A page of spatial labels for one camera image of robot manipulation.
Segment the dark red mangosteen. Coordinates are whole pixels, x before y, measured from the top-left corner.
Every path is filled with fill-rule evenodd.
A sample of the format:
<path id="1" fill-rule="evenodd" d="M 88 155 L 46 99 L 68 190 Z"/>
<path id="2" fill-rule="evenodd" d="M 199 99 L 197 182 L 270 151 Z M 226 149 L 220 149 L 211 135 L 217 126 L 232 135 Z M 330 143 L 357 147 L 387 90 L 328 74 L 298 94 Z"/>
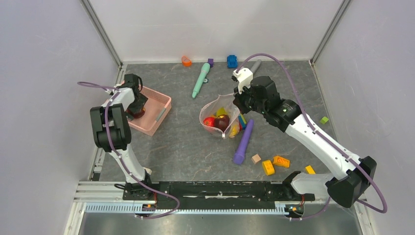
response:
<path id="1" fill-rule="evenodd" d="M 221 131 L 225 132 L 228 128 L 230 123 L 230 117 L 226 114 L 219 115 L 214 119 L 214 127 L 220 129 Z"/>
<path id="2" fill-rule="evenodd" d="M 139 112 L 132 112 L 131 110 L 127 109 L 127 118 L 129 120 L 134 120 L 134 119 L 138 119 L 141 118 L 144 114 L 145 114 L 146 109 L 142 108 Z"/>

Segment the yellow starfruit toy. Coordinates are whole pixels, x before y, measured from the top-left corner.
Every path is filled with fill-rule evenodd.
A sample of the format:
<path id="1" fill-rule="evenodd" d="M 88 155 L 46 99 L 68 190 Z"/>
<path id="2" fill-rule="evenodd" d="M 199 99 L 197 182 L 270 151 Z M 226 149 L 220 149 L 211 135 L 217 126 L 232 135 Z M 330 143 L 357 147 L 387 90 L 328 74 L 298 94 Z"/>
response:
<path id="1" fill-rule="evenodd" d="M 216 111 L 216 116 L 217 117 L 219 117 L 219 116 L 221 116 L 221 115 L 227 115 L 228 113 L 227 113 L 227 111 L 225 110 L 225 108 L 224 107 L 221 107 L 221 108 L 219 108 L 217 111 Z"/>

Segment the yellow pear toy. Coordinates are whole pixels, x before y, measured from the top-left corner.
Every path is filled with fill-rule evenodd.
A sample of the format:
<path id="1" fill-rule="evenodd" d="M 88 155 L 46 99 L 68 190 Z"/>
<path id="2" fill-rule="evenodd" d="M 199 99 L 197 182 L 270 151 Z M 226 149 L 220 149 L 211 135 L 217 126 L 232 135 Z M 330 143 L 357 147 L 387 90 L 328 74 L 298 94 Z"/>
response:
<path id="1" fill-rule="evenodd" d="M 239 124 L 239 122 L 234 122 L 231 125 L 230 132 L 229 132 L 229 137 L 234 138 L 239 132 L 240 132 L 240 124 Z"/>

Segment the clear zip top bag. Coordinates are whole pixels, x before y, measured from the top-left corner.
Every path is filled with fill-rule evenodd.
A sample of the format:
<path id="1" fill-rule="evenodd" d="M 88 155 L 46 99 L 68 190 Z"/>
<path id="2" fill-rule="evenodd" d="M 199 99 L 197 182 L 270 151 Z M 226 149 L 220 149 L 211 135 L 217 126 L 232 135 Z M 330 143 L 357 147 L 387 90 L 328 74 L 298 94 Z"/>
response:
<path id="1" fill-rule="evenodd" d="M 240 111 L 233 101 L 233 94 L 219 95 L 216 100 L 205 105 L 199 114 L 203 128 L 223 139 L 236 137 L 242 127 L 239 124 Z"/>

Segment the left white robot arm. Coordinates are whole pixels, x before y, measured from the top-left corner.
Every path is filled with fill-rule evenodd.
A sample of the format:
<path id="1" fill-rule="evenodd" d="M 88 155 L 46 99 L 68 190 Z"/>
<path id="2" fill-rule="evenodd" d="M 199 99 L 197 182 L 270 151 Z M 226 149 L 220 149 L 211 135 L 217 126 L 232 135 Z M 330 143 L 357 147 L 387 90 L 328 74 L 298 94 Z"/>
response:
<path id="1" fill-rule="evenodd" d="M 154 193 L 150 173 L 138 162 L 131 147 L 128 121 L 142 112 L 148 98 L 141 93 L 142 79 L 135 74 L 124 76 L 117 87 L 105 86 L 111 97 L 102 105 L 90 109 L 94 143 L 109 153 L 125 175 L 123 189 L 149 199 Z"/>

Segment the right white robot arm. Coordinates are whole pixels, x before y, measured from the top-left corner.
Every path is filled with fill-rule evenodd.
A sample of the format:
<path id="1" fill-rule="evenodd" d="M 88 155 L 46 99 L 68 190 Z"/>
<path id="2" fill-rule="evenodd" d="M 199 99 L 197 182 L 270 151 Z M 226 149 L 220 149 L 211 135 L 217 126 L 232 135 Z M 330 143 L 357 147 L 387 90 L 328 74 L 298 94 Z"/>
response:
<path id="1" fill-rule="evenodd" d="M 257 112 L 266 121 L 293 137 L 317 156 L 330 170 L 329 174 L 293 173 L 283 185 L 283 195 L 289 200 L 301 194 L 328 194 L 337 204 L 350 208 L 371 185 L 366 174 L 374 177 L 377 163 L 370 157 L 361 158 L 343 147 L 303 115 L 293 100 L 280 98 L 274 81 L 268 76 L 236 78 L 233 103 L 242 114 Z"/>

